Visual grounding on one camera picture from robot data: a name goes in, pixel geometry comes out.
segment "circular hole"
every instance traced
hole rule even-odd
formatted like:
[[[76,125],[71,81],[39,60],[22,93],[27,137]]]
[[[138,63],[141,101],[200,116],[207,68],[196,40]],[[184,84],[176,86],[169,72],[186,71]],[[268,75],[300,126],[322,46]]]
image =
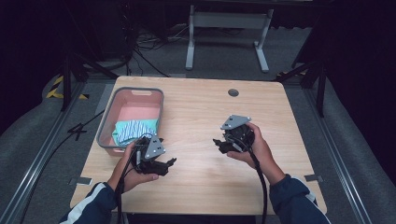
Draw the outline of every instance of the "circular hole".
[[[236,89],[229,89],[229,90],[228,90],[228,94],[231,95],[231,96],[233,96],[233,97],[235,97],[235,96],[238,96],[238,95],[239,95],[239,91],[236,90]]]

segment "hand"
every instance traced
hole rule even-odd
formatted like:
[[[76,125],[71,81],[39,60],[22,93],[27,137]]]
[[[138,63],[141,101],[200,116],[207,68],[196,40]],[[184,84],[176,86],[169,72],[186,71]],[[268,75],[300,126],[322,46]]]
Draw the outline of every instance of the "hand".
[[[129,144],[127,148],[125,149],[125,152],[122,156],[122,158],[119,160],[119,162],[116,165],[116,168],[114,168],[114,172],[111,175],[111,177],[108,179],[107,184],[113,189],[116,190],[116,187],[119,183],[122,171],[126,165],[126,163],[129,160],[129,157],[131,156],[131,153],[133,152],[134,148],[134,142]],[[132,169],[131,163],[128,164],[128,168],[126,169],[126,172],[130,171]],[[156,174],[148,174],[148,175],[143,175],[143,174],[138,174],[136,170],[131,170],[128,172],[127,176],[124,177],[124,192],[127,192],[134,187],[136,187],[138,184],[146,183],[152,180],[158,179],[158,175]]]
[[[260,162],[262,173],[267,177],[271,185],[285,177],[283,171],[276,164],[271,149],[268,147],[267,142],[262,138],[260,128],[253,123],[247,123],[247,126],[254,132],[254,142],[252,145],[253,153]],[[248,152],[227,152],[227,156],[233,159],[246,162],[251,168],[255,169],[253,159],[251,159]]]

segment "blue striped towel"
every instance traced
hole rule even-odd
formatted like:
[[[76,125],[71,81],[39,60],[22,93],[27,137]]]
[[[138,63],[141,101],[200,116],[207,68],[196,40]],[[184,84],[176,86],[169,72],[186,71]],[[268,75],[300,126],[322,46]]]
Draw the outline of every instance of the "blue striped towel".
[[[118,121],[113,132],[113,140],[117,146],[126,146],[143,135],[151,137],[157,134],[157,121],[157,119]]]

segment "jacket sleeve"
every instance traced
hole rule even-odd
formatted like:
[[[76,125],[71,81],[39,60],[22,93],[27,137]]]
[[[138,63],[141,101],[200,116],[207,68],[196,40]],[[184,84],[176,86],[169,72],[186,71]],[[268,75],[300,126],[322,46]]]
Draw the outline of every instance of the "jacket sleeve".
[[[114,190],[107,183],[96,184],[87,197],[76,204],[59,223],[110,223],[111,210],[117,207]]]
[[[290,175],[270,187],[270,200],[282,224],[330,223],[319,210],[315,194]]]

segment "wooden table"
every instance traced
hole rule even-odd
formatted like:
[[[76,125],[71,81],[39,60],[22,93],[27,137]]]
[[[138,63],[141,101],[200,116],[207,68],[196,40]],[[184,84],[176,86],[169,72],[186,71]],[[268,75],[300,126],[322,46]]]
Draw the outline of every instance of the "wooden table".
[[[314,173],[284,88],[275,82],[163,77],[119,77],[120,87],[159,88],[164,93],[159,136],[166,153],[157,161],[177,158],[166,176],[123,194],[124,212],[157,214],[261,215],[262,186],[255,170],[218,151],[212,139],[222,139],[219,126],[231,115],[247,116],[261,127],[274,158],[285,173]],[[232,97],[229,89],[239,95]],[[92,183],[109,179],[119,160],[96,140],[81,176]],[[306,185],[327,208],[316,181]],[[77,186],[74,206],[92,186]],[[273,214],[268,203],[268,214]]]

